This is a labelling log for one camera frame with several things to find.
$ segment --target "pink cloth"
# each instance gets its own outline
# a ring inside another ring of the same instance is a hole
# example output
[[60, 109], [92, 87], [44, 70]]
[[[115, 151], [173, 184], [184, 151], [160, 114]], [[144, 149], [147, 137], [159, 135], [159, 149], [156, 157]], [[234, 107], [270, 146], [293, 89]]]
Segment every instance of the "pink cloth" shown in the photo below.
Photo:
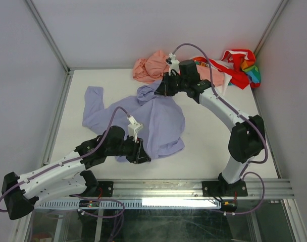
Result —
[[[158, 50], [148, 59], [138, 59], [133, 67], [133, 78], [139, 82], [152, 83], [163, 78], [164, 72], [169, 71], [169, 66], [166, 64], [166, 55], [162, 50]], [[210, 69], [208, 67], [197, 66], [197, 71], [200, 78], [211, 79]], [[212, 69], [213, 83], [215, 86], [222, 86], [224, 83], [224, 74], [217, 69]]]

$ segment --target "lavender cloth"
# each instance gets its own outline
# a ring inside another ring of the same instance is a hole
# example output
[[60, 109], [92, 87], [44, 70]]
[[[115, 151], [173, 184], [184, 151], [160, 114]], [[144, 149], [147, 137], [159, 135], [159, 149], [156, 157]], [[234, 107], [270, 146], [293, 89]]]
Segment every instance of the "lavender cloth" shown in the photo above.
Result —
[[[85, 92], [83, 126], [96, 134], [102, 134], [117, 106], [125, 108], [134, 118], [143, 123], [139, 132], [144, 149], [152, 159], [172, 155], [184, 148], [180, 136], [185, 128], [185, 117], [172, 97], [156, 96], [154, 91], [161, 81], [138, 88], [137, 96], [126, 97], [104, 109], [103, 88], [88, 87]], [[128, 135], [129, 121], [122, 111], [115, 115], [112, 125], [118, 125]]]

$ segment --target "cable connector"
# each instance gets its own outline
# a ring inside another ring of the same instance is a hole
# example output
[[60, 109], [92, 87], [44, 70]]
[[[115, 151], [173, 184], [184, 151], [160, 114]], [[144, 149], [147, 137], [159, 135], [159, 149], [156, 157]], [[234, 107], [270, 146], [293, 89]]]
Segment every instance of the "cable connector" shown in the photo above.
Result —
[[169, 65], [169, 75], [171, 75], [171, 70], [175, 70], [179, 73], [179, 61], [176, 59], [176, 56], [170, 53], [167, 60], [167, 64]]
[[133, 141], [137, 142], [138, 133], [143, 129], [143, 124], [138, 123], [133, 116], [128, 117], [130, 124], [128, 125], [129, 136], [133, 137]]

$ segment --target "robotic arm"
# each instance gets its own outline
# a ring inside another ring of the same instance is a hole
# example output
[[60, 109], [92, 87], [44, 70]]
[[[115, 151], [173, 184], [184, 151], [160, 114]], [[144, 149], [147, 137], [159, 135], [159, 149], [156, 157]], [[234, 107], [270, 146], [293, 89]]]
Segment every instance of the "robotic arm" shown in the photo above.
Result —
[[170, 64], [170, 72], [164, 73], [155, 94], [174, 96], [177, 92], [186, 92], [188, 97], [212, 111], [231, 132], [228, 145], [231, 156], [227, 166], [219, 175], [219, 182], [208, 189], [210, 195], [225, 196], [236, 191], [239, 186], [241, 190], [244, 183], [240, 180], [242, 173], [249, 162], [264, 149], [259, 134], [249, 121], [265, 138], [263, 119], [259, 115], [249, 116], [224, 98], [222, 99], [225, 102], [221, 102], [220, 94], [217, 89], [212, 89], [211, 82], [200, 79], [194, 61], [185, 60], [179, 63], [174, 55], [170, 54], [167, 63]]
[[125, 156], [134, 164], [151, 161], [143, 148], [143, 140], [137, 137], [142, 124], [137, 123], [133, 117], [129, 117], [129, 120], [131, 124], [128, 128], [132, 136], [128, 136], [126, 140], [124, 130], [119, 126], [112, 126], [101, 146], [87, 157], [85, 155], [98, 146], [104, 135], [83, 142], [64, 158], [38, 170], [20, 176], [14, 172], [7, 174], [4, 177], [2, 194], [12, 189], [4, 197], [10, 219], [21, 218], [29, 214], [34, 206], [58, 197], [94, 194], [98, 182], [88, 169], [102, 164], [107, 156]]

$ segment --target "orange cloth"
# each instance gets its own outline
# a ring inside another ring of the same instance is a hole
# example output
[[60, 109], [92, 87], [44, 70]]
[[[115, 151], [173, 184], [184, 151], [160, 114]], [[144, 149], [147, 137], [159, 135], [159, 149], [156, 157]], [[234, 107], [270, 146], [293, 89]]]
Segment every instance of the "orange cloth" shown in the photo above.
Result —
[[[166, 55], [162, 50], [158, 50], [148, 59], [138, 59], [133, 67], [133, 78], [144, 83], [152, 83], [163, 78], [164, 72], [169, 71], [166, 63]], [[200, 78], [210, 80], [210, 69], [208, 67], [197, 66]], [[217, 69], [212, 69], [213, 83], [215, 86], [222, 86], [224, 83], [224, 74]]]

